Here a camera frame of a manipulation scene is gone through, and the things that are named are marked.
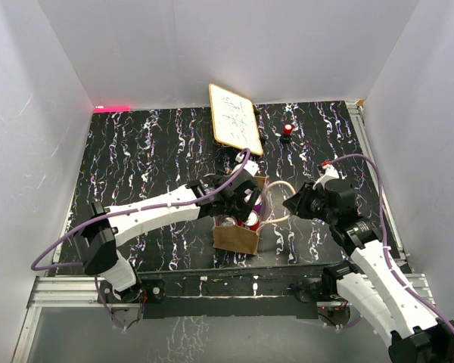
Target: gray floor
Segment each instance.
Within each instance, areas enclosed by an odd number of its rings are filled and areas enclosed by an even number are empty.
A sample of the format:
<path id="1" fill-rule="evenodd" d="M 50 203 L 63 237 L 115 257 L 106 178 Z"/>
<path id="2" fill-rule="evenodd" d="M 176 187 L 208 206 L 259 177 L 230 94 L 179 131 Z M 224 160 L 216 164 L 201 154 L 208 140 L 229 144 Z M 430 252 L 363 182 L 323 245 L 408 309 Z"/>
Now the gray floor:
<path id="1" fill-rule="evenodd" d="M 362 320 L 336 333 L 289 317 L 168 318 L 114 330 L 101 309 L 43 309 L 29 363 L 389 362 Z"/>

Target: red light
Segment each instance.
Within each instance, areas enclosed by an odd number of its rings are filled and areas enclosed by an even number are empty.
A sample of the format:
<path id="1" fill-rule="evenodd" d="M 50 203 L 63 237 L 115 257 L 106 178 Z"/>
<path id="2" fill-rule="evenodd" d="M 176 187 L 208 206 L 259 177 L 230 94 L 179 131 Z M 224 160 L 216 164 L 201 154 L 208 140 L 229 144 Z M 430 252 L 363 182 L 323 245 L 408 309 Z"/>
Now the red light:
<path id="1" fill-rule="evenodd" d="M 287 123 L 284 127 L 285 135 L 290 135 L 293 132 L 293 126 L 290 123 Z"/>
<path id="2" fill-rule="evenodd" d="M 95 108 L 93 113 L 129 112 L 129 111 L 131 111 L 131 107 L 130 106 L 117 106 L 117 107 Z"/>

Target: whiteboard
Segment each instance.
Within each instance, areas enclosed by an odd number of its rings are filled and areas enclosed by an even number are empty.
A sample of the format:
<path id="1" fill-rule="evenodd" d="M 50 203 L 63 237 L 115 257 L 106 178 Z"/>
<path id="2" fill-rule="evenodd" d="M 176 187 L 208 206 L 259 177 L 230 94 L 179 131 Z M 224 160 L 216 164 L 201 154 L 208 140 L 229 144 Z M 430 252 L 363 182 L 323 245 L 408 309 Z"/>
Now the whiteboard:
<path id="1" fill-rule="evenodd" d="M 262 155 L 252 102 L 213 83 L 209 84 L 209 93 L 214 138 L 220 144 L 248 147 L 252 154 Z"/>

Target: handwriting on whiteboard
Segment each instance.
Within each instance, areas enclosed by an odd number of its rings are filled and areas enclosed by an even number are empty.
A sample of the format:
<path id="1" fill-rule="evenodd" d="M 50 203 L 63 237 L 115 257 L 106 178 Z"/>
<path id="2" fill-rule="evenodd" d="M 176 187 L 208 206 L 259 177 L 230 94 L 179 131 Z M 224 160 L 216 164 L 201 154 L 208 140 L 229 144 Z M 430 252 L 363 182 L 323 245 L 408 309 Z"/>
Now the handwriting on whiteboard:
<path id="1" fill-rule="evenodd" d="M 222 98 L 222 102 L 226 105 L 225 111 L 222 115 L 225 121 L 232 124 L 233 129 L 237 129 L 237 132 L 231 132 L 233 138 L 237 138 L 238 141 L 247 142 L 245 137 L 245 128 L 246 123 L 244 121 L 245 112 L 244 108 L 242 107 L 241 102 L 231 101 L 230 97 L 226 96 Z"/>

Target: red button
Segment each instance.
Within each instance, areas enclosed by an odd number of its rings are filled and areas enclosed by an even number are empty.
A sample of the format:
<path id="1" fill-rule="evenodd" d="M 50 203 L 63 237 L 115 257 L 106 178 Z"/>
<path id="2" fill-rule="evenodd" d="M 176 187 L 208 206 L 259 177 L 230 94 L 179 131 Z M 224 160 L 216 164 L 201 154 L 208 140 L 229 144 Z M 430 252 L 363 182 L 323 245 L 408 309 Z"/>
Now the red button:
<path id="1" fill-rule="evenodd" d="M 284 127 L 285 135 L 290 135 L 293 132 L 293 126 L 287 123 Z"/>

